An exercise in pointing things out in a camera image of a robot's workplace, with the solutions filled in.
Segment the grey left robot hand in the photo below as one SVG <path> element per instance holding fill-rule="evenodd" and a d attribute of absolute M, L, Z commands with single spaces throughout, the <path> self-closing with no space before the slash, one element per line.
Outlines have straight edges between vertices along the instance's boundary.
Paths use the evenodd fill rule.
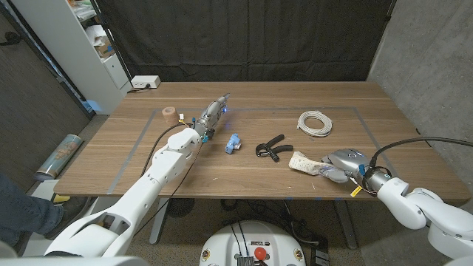
<path fill-rule="evenodd" d="M 230 94 L 227 93 L 211 102 L 207 109 L 203 111 L 200 118 L 194 123 L 193 129 L 199 134 L 203 142 L 213 137 L 215 127 L 221 115 L 227 112 L 227 100 L 229 96 Z"/>

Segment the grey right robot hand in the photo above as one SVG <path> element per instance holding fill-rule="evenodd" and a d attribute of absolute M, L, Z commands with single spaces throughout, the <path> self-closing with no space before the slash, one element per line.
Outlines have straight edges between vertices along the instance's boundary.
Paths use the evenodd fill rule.
<path fill-rule="evenodd" d="M 368 191 L 377 192 L 391 172 L 381 166 L 370 166 L 370 158 L 356 149 L 339 149 L 321 159 L 326 163 L 319 173 L 337 183 L 355 180 Z"/>

